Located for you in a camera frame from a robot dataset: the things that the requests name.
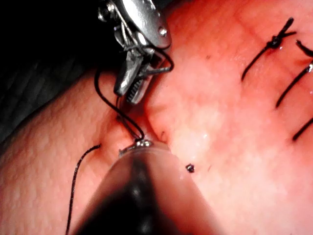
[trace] dark background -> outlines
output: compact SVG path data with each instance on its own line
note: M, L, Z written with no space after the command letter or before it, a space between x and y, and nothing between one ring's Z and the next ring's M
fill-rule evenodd
M163 9L172 0L154 0ZM0 5L0 143L86 70L122 61L95 0L31 0Z

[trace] black speck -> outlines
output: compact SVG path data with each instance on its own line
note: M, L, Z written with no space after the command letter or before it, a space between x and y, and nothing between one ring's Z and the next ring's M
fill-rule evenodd
M188 165L186 166L186 169L187 169L187 171L188 171L189 173L194 173L194 172L195 172L195 166L192 165L192 164L188 164Z

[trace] metal clip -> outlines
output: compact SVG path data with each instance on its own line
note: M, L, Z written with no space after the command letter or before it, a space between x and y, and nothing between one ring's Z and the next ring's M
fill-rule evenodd
M169 72L174 63L165 51L172 39L166 19L151 0L104 0L98 19L115 23L114 36L126 51L126 60L114 85L117 96L137 104L154 74ZM170 67L159 68L168 60Z

